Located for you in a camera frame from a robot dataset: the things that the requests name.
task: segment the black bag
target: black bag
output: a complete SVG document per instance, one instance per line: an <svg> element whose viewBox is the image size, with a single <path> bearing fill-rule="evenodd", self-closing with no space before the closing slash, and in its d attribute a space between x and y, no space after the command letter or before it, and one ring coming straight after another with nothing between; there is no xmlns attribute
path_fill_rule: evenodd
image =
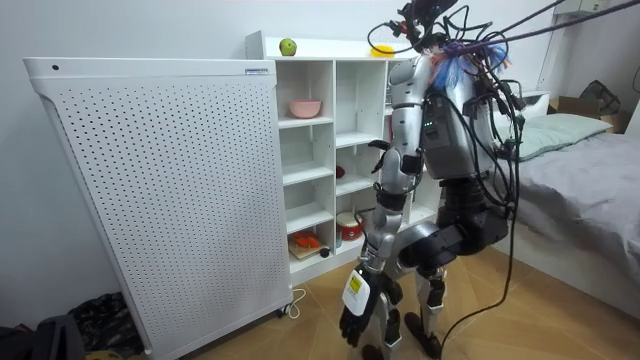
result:
<svg viewBox="0 0 640 360"><path fill-rule="evenodd" d="M105 294L69 311L86 351L111 350L123 358L144 350L122 293Z"/></svg>

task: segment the white wall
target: white wall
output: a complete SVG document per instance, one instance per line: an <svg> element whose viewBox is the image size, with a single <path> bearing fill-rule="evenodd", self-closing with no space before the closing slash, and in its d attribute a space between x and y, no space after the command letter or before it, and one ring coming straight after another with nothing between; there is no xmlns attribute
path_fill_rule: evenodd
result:
<svg viewBox="0 0 640 360"><path fill-rule="evenodd" d="M612 0L610 5L627 0ZM565 65L554 69L560 95L579 96L593 80L618 95L622 108L633 111L640 94L632 89L640 67L640 6L576 25L565 37L570 49Z"/></svg>
<svg viewBox="0 0 640 360"><path fill-rule="evenodd" d="M244 36L257 30L361 40L373 25L396 18L396 8L404 3L0 2L0 325L35 325L118 289L22 57L243 58ZM499 28L546 3L486 0L472 6L470 22L494 20ZM513 33L540 22L548 25L549 19L545 14L537 25ZM542 36L513 47L515 66L527 68L532 79L537 78L547 41Z"/></svg>

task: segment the brown box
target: brown box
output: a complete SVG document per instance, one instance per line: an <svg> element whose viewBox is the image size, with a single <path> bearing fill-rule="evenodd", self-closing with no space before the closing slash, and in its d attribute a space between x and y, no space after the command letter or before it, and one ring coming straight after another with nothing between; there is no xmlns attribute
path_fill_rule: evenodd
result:
<svg viewBox="0 0 640 360"><path fill-rule="evenodd" d="M620 111L615 115L599 115L600 104L598 100L587 100L560 96L557 99L549 100L549 114L574 114L592 119L602 120L613 127L607 132L615 134L624 134L631 121L631 114L626 111Z"/></svg>

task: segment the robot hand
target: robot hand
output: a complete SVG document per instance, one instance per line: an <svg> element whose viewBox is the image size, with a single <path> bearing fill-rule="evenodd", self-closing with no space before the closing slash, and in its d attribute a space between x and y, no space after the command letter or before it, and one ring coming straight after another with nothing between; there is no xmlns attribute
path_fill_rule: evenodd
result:
<svg viewBox="0 0 640 360"><path fill-rule="evenodd" d="M340 331L353 347L358 346L360 335L367 328L380 298L382 276L365 271L364 265L360 264L347 280L342 295L345 307L340 317Z"/></svg>

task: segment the white cabinet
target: white cabinet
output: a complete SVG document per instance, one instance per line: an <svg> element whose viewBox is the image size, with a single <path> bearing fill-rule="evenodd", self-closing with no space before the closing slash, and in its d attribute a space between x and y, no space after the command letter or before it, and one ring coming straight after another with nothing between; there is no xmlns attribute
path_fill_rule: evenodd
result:
<svg viewBox="0 0 640 360"><path fill-rule="evenodd" d="M371 171L381 151L367 144L389 140L388 72L401 59L365 57L368 47L357 42L294 40L306 49L304 57L279 56L279 40L261 32L247 36L246 48L250 59L276 61L287 234L312 230L330 249L327 258L289 256L291 281L297 285L355 260L360 253L364 237L336 247L335 218L376 204L373 184L379 174ZM289 102L307 99L322 101L320 113L313 119L295 119ZM340 179L336 179L337 166L345 171ZM435 215L439 200L438 183L425 171L407 198L401 230Z"/></svg>

